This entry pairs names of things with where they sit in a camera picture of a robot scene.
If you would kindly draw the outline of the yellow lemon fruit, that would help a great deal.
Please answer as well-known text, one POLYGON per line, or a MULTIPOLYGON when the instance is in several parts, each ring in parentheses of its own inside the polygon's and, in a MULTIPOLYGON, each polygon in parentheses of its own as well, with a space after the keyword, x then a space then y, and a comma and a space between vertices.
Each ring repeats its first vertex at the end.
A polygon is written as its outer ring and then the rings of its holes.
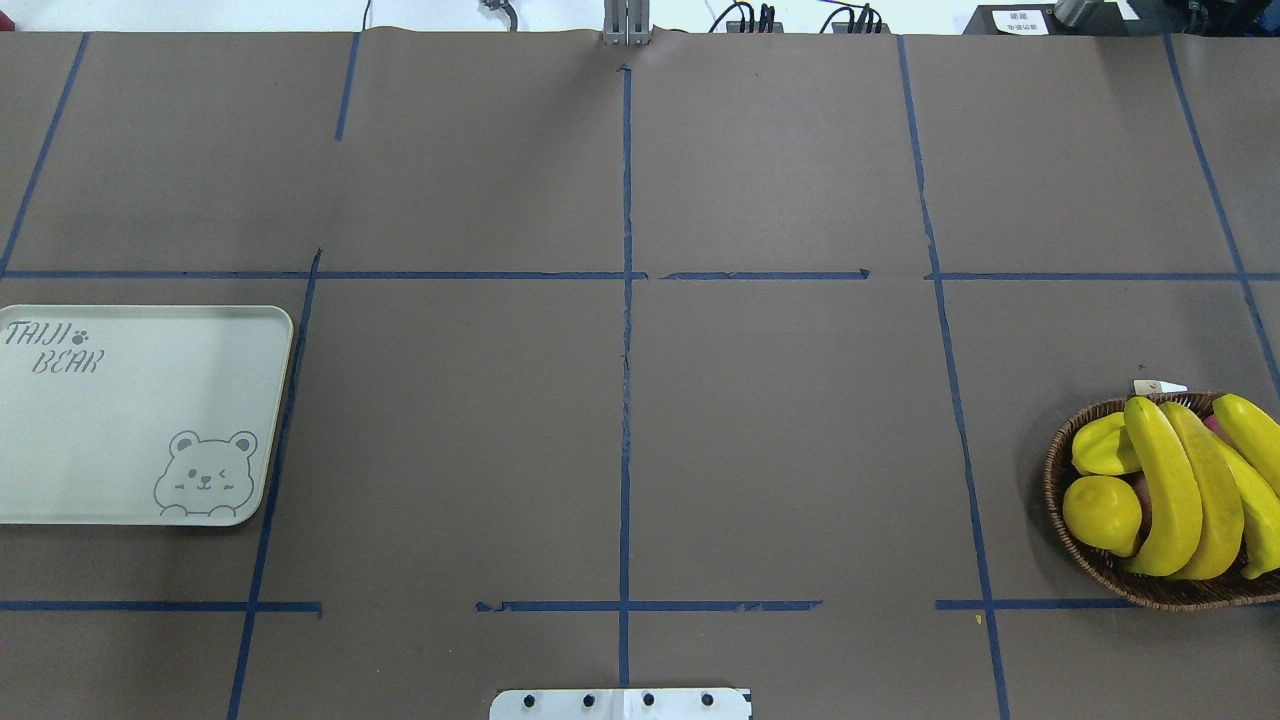
POLYGON ((1062 520, 1083 544, 1128 559, 1139 548, 1144 509, 1129 482, 1089 475, 1076 478, 1068 487, 1062 520))

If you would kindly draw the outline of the aluminium frame post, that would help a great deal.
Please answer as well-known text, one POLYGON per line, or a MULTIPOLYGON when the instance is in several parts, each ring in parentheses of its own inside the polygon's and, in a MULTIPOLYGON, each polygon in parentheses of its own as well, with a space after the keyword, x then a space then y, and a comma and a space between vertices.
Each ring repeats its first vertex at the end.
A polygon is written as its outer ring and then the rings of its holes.
POLYGON ((653 36, 652 1, 605 0, 602 37, 605 46, 649 45, 653 36))

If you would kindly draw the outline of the brown wicker basket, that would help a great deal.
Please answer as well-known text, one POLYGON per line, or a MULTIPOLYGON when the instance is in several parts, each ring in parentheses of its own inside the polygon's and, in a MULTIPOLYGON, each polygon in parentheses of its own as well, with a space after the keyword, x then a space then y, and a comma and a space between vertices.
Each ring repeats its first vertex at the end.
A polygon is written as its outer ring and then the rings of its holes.
POLYGON ((1046 533, 1057 544, 1057 555, 1070 559, 1080 573, 1110 592, 1101 606, 1142 607, 1166 612, 1194 612, 1215 609, 1249 606, 1277 607, 1277 573, 1271 571, 1249 580, 1242 575, 1247 552, 1222 577, 1210 580, 1178 580, 1143 577, 1125 571, 1121 559, 1108 551, 1076 542, 1062 515, 1068 488, 1080 477, 1073 464, 1073 441, 1088 423, 1120 413, 1125 397, 1106 398, 1073 414, 1050 442, 1041 474, 1039 519, 1046 533))

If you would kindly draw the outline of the cream bear print tray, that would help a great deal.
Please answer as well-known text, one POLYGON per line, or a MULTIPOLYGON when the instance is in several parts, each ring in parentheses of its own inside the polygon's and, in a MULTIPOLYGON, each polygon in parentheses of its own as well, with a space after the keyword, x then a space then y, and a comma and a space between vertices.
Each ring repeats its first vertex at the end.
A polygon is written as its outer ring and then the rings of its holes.
POLYGON ((3 523, 246 521, 293 338, 271 305, 4 307, 3 523))

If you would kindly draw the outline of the white basket tag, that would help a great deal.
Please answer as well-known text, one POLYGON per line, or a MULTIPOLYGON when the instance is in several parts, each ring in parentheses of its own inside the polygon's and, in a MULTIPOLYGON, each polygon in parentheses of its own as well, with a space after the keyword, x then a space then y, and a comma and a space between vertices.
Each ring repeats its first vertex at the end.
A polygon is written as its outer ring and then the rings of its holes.
POLYGON ((1189 391, 1187 386, 1156 379, 1134 379, 1132 386, 1134 395, 1139 396, 1183 393, 1189 391))

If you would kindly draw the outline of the yellow banana moved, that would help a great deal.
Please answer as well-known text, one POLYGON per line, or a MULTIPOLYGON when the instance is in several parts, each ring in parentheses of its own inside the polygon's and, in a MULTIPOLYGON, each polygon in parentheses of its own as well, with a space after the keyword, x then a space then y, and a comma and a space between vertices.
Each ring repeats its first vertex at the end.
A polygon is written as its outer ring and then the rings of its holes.
POLYGON ((1201 418, 1176 402, 1164 402, 1160 410, 1190 464, 1202 514, 1196 552, 1171 578, 1211 580, 1225 574, 1242 551, 1245 525, 1242 496, 1217 436, 1201 418))
POLYGON ((1144 577, 1171 577, 1196 553, 1203 510, 1199 487, 1172 423, 1157 404, 1130 397, 1123 410, 1125 429, 1139 459, 1149 495, 1149 532, 1126 561, 1144 577))
POLYGON ((1233 447, 1279 495, 1277 421, 1239 395, 1220 395, 1212 410, 1233 447))

